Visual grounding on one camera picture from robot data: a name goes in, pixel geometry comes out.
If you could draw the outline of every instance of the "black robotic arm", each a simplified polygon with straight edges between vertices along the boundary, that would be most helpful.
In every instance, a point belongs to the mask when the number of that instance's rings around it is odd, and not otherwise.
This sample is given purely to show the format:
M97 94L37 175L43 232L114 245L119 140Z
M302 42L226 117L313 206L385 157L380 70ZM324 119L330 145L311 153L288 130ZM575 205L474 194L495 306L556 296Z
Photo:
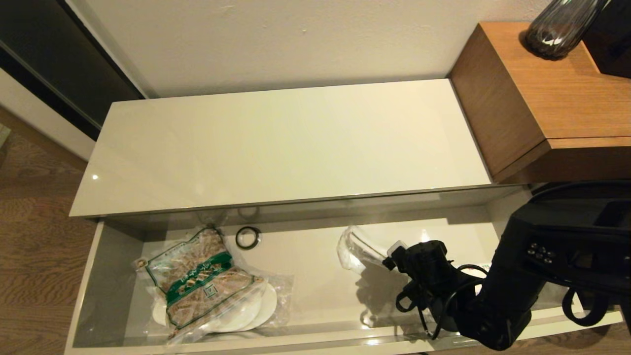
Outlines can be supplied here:
M562 306L575 323L594 325L610 304L620 304L628 325L630 222L630 182L570 184L536 195L511 215L485 279L461 271L474 265L453 267L441 241L395 244L384 265L412 279L397 297L397 308L418 308L426 331L422 310L429 308L437 321L433 339L444 328L504 350L530 322L546 282L569 287ZM594 295L585 318L571 310L577 291ZM401 305L405 298L408 307Z

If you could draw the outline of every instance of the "dark glass vase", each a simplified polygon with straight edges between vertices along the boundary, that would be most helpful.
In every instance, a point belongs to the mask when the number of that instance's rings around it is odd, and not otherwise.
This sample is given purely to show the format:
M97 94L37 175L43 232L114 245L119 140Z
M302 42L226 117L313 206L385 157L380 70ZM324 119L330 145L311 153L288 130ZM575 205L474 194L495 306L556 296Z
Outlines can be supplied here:
M526 46L546 59L561 59L576 45L607 0L553 0L526 32Z

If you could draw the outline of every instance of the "plastic bag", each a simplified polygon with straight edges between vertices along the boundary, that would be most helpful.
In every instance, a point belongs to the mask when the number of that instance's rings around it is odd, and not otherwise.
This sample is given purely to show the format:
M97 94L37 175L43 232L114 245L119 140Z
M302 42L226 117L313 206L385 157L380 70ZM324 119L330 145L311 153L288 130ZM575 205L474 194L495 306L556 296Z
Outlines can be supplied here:
M201 229L190 240L135 264L153 282L154 298L166 304L171 342L195 341L213 324L235 318L250 300L261 297L267 284L233 264L214 228Z
M202 227L190 240L134 266L154 299L153 321L169 329L169 344L277 327L289 319L293 277L244 270L240 254L228 250L214 227Z

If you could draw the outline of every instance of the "wooden shelf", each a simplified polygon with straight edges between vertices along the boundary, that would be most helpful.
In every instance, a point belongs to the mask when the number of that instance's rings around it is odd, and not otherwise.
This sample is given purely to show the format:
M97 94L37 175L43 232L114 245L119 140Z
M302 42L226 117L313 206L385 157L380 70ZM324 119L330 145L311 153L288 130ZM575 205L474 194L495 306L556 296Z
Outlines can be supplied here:
M528 52L522 22L483 22L451 73L494 181L631 178L631 80L601 74L581 43Z

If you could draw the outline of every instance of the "black ring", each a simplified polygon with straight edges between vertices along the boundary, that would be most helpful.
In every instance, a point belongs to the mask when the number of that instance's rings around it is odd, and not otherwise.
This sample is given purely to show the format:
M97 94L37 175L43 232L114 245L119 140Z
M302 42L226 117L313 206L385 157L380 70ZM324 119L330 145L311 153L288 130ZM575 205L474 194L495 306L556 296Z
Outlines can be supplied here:
M405 308L401 304L401 301L406 299L406 298L409 299L409 301L410 301L410 305L407 308ZM399 312L406 313L406 312L409 312L409 311L413 310L414 307L416 307L416 303L414 303L414 301L412 301L412 299L410 297L408 297L408 293L407 292L403 291L403 292L399 293L396 296L396 302L395 302L394 306L396 307L397 310L399 310Z
M244 231L252 231L254 232L254 242L250 245L244 246L239 242L239 235L241 233L243 233ZM243 250L250 250L252 248L254 248L255 246L257 246L260 242L261 242L261 231L258 228L255 227L250 227L250 226L245 226L241 229L239 229L239 231L236 233L235 235L235 241L237 242L237 246Z

